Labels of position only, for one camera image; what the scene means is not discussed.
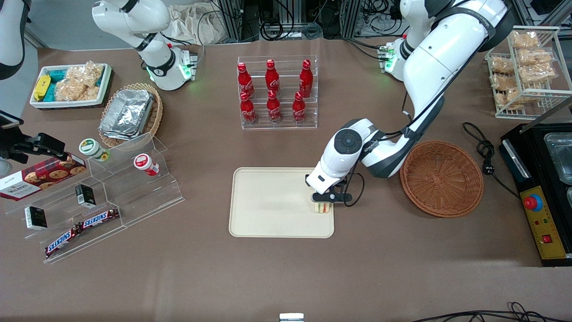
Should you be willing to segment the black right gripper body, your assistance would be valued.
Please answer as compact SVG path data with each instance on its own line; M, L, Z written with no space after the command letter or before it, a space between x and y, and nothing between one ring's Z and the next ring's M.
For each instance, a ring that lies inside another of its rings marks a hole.
M25 137L16 140L6 137L1 138L0 157L2 157L2 159L26 164L29 155L41 155L41 151L34 145L34 137Z

